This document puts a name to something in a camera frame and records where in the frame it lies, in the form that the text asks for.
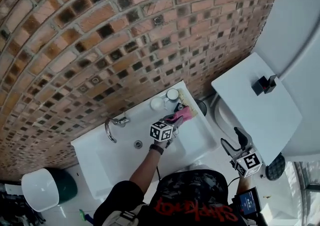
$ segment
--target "backpack strap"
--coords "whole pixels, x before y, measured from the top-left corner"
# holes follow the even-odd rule
[[[137,226],[139,223],[137,215],[143,206],[146,204],[140,204],[132,211],[113,211],[102,226]]]

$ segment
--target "white trash bin lid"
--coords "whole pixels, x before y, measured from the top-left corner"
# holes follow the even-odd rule
[[[59,192],[56,182],[47,169],[25,174],[21,180],[22,193],[29,206],[42,212],[58,205]]]

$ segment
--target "small screen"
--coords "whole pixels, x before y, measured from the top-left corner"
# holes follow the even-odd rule
[[[256,203],[251,191],[241,194],[240,201],[241,210],[243,211],[244,215],[252,214],[257,211]]]

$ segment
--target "floor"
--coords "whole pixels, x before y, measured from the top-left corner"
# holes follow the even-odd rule
[[[209,100],[205,101],[208,113],[206,119],[213,127],[214,131],[219,131],[216,123],[213,120],[212,112],[209,107]],[[229,163],[230,157],[226,154],[221,145],[217,149],[208,153],[205,157],[197,161],[199,164],[205,164],[210,168],[222,173],[227,181],[230,183],[234,178],[238,177],[238,173],[232,168]],[[81,172],[80,166],[73,166],[67,171],[73,176],[78,187],[78,194],[72,200],[53,207],[47,211],[42,212],[42,216],[46,219],[45,225],[47,226],[88,226],[87,221],[82,221],[79,213],[79,209],[85,211],[86,214],[93,216],[95,210],[104,201],[103,199],[93,199],[89,188],[85,182],[84,176]],[[239,180],[235,180],[229,186],[228,201],[231,203],[231,199],[234,197],[237,191]],[[149,203],[153,197],[158,182],[153,182],[149,187],[147,193],[144,196],[144,202]],[[295,225],[297,208],[293,205],[292,190],[290,183],[288,182],[288,176],[283,174],[282,177],[276,182],[270,182],[266,179],[260,179],[259,174],[252,179],[252,185],[257,186],[260,197],[261,206],[265,210],[265,216],[269,225],[272,225],[272,220],[277,216],[281,218],[291,220],[290,224]]]

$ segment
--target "brick wall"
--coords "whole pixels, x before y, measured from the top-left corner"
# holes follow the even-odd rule
[[[0,179],[77,163],[70,141],[250,53],[274,0],[0,0]]]

